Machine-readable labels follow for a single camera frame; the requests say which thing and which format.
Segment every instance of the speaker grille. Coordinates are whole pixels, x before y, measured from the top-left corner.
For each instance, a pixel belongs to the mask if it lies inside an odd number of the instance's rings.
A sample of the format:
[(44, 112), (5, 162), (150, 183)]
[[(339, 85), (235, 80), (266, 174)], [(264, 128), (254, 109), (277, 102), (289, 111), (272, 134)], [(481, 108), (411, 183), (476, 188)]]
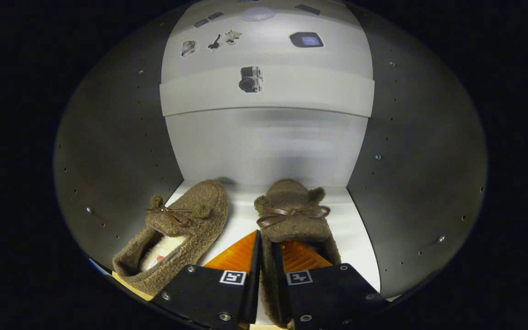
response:
[(266, 7), (252, 7), (244, 10), (239, 17), (244, 21), (258, 22), (270, 19), (274, 17), (274, 15), (276, 15), (276, 12), (273, 9)]

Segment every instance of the brown pom-pom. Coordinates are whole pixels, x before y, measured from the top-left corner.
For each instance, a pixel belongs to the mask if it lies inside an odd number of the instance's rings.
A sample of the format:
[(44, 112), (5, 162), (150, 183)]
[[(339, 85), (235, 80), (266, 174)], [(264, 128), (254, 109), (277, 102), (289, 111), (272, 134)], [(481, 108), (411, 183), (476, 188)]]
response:
[(310, 203), (319, 203), (325, 198), (325, 190), (321, 187), (315, 188), (314, 190), (309, 190), (307, 195)]
[(205, 219), (211, 214), (211, 207), (205, 204), (197, 204), (193, 206), (191, 217), (198, 219)]
[(254, 201), (254, 207), (256, 208), (258, 215), (264, 215), (264, 213), (266, 213), (266, 211), (264, 211), (265, 205), (268, 205), (268, 198), (266, 198), (266, 196), (256, 198)]
[(150, 199), (150, 205), (155, 209), (160, 209), (164, 205), (164, 199), (160, 195), (154, 195)]

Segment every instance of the shoe label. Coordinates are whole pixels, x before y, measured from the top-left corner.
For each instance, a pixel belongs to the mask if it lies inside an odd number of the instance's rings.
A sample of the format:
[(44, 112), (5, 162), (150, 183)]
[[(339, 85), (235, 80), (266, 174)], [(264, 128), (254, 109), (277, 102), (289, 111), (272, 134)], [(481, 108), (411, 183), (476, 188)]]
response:
[(293, 271), (286, 274), (286, 280), (289, 286), (297, 286), (299, 284), (313, 283), (311, 274), (306, 271)]
[(162, 255), (159, 255), (158, 257), (156, 257), (156, 259), (151, 261), (150, 265), (148, 265), (148, 268), (146, 268), (146, 270), (149, 270), (150, 268), (154, 267), (162, 259), (164, 259), (164, 257)]
[(224, 271), (220, 283), (233, 284), (234, 286), (243, 286), (248, 274), (245, 271)]

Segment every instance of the leather bow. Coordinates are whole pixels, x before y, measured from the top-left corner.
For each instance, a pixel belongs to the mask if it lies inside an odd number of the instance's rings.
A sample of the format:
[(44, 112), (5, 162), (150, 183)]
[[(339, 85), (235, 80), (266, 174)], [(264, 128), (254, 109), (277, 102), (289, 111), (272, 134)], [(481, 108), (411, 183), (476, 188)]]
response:
[(167, 217), (167, 219), (170, 220), (170, 222), (177, 226), (177, 227), (188, 227), (191, 225), (191, 219), (187, 216), (182, 216), (184, 219), (183, 222), (179, 221), (176, 217), (174, 217), (174, 213), (181, 212), (181, 213), (192, 213), (190, 209), (170, 209), (166, 206), (161, 207), (160, 209), (156, 209), (155, 207), (151, 207), (150, 209), (146, 209), (146, 213), (164, 213), (164, 215)]
[(256, 221), (260, 228), (281, 223), (287, 220), (292, 215), (302, 215), (308, 218), (327, 217), (331, 210), (327, 206), (320, 206), (318, 209), (291, 209), (290, 211), (285, 211), (284, 209), (274, 209), (270, 206), (264, 206), (264, 211), (272, 213), (273, 215), (266, 215), (264, 217), (260, 217), (260, 219)]

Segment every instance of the fuzzy slipper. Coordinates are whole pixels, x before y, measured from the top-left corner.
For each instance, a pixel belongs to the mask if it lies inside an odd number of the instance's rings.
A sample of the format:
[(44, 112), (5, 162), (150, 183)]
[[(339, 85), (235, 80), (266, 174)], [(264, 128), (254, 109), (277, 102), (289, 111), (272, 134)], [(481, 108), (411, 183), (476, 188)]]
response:
[(146, 227), (113, 257), (113, 267), (128, 286), (155, 296), (185, 265), (197, 263), (221, 234), (228, 198), (220, 182), (207, 180), (169, 207), (161, 196), (151, 203)]
[(341, 264), (339, 251), (325, 216), (329, 208), (319, 205), (325, 197), (323, 188), (307, 190), (295, 180), (285, 179), (273, 184), (266, 196), (254, 201), (260, 219), (262, 235), (262, 304), (275, 325), (287, 328), (278, 310), (278, 283), (272, 243), (301, 242), (329, 263)]

